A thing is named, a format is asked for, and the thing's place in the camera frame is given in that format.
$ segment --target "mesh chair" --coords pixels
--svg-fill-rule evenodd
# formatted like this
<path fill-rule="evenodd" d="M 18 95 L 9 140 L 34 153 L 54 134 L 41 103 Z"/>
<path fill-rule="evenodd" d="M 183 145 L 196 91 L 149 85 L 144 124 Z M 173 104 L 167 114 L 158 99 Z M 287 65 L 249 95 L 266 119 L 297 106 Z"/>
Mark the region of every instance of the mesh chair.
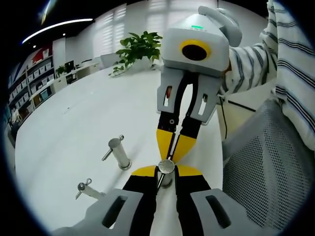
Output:
<path fill-rule="evenodd" d="M 223 191 L 259 226 L 282 230 L 314 180 L 314 152 L 271 99 L 222 146 Z"/>

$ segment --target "sleeve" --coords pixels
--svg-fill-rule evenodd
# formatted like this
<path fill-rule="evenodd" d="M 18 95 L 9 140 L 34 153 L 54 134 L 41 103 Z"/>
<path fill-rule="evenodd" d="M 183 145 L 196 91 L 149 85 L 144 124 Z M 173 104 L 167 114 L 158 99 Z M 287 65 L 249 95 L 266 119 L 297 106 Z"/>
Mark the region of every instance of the sleeve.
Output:
<path fill-rule="evenodd" d="M 275 78 L 278 34 L 272 0 L 268 1 L 267 7 L 268 25 L 259 36 L 262 42 L 251 47 L 230 48 L 231 71 L 223 77 L 221 94 L 247 91 Z"/>

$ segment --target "table surface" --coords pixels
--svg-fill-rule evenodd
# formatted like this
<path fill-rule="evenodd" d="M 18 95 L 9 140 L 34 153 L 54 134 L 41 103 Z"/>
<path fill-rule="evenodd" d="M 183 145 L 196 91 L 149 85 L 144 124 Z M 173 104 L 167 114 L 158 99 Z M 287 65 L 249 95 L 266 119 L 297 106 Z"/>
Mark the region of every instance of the table surface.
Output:
<path fill-rule="evenodd" d="M 38 107 L 18 131 L 15 162 L 19 190 L 35 217 L 49 231 L 73 226 L 96 200 L 84 194 L 75 200 L 77 185 L 92 179 L 100 192 L 122 188 L 130 174 L 157 165 L 160 71 L 109 78 L 111 68 L 73 83 Z M 192 95 L 184 93 L 181 121 Z M 123 134 L 132 160 L 127 171 L 114 156 L 102 162 L 108 141 Z M 217 112 L 202 126 L 194 148 L 180 162 L 198 168 L 211 188 L 222 188 L 223 162 Z M 174 184 L 160 189 L 150 235 L 182 235 Z"/>

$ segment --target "striped shirt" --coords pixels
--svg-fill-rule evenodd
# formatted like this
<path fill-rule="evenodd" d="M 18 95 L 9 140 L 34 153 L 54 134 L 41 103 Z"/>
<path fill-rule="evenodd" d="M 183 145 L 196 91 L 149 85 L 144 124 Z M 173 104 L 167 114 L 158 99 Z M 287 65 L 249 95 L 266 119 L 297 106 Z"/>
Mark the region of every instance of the striped shirt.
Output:
<path fill-rule="evenodd" d="M 282 5 L 269 0 L 267 7 L 269 20 L 260 34 L 262 42 L 230 48 L 231 71 L 225 75 L 221 92 L 246 91 L 276 78 L 272 95 L 304 144 L 315 150 L 315 52 Z"/>

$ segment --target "plant pot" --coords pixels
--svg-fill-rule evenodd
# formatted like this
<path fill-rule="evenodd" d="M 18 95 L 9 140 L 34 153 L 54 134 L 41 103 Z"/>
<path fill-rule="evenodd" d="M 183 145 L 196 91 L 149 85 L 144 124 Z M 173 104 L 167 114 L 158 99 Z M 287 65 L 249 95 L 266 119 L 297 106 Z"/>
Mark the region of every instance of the plant pot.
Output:
<path fill-rule="evenodd" d="M 152 66 L 152 61 L 147 57 L 143 57 L 141 60 L 136 60 L 132 67 L 130 67 L 125 73 L 126 74 L 135 74 L 141 71 L 150 70 Z"/>

